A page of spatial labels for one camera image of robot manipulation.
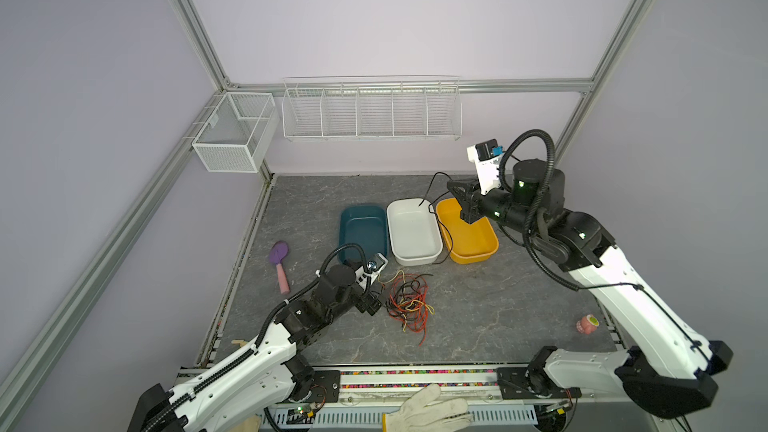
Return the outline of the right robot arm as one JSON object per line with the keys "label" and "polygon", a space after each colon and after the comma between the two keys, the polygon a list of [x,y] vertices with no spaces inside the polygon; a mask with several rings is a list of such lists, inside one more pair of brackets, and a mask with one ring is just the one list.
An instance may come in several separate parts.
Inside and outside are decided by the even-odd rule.
{"label": "right robot arm", "polygon": [[634,344],[610,353],[543,347],[529,362],[523,385],[538,397],[578,388],[626,396],[645,412],[676,419],[708,408],[719,390],[714,377],[732,358],[723,341],[688,326],[631,266],[613,236],[593,216],[564,206],[565,176],[546,162],[524,160],[513,180],[451,180],[461,219],[482,218],[527,234],[538,258],[558,269],[552,278],[590,292]]}

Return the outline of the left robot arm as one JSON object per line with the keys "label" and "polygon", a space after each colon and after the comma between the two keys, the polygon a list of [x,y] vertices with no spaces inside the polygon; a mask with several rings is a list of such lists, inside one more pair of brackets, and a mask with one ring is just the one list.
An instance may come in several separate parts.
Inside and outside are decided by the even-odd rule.
{"label": "left robot arm", "polygon": [[376,255],[358,269],[336,264],[268,315],[259,334],[214,367],[169,390],[156,384],[139,398],[131,431],[228,431],[267,407],[304,401],[316,372],[302,351],[352,308],[375,314]]}

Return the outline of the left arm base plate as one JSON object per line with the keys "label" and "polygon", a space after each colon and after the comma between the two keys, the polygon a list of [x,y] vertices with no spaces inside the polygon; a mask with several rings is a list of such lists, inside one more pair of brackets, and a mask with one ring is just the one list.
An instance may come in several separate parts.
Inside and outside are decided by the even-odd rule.
{"label": "left arm base plate", "polygon": [[341,392],[341,371],[315,370],[301,378],[287,401],[293,403],[336,403]]}

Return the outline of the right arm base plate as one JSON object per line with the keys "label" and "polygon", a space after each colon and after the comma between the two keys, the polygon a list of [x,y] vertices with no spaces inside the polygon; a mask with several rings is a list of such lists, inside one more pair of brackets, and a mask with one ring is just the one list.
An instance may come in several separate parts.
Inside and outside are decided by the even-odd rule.
{"label": "right arm base plate", "polygon": [[496,369],[497,384],[501,397],[513,399],[578,399],[582,397],[579,388],[561,388],[550,379],[531,378],[526,366],[508,366]]}

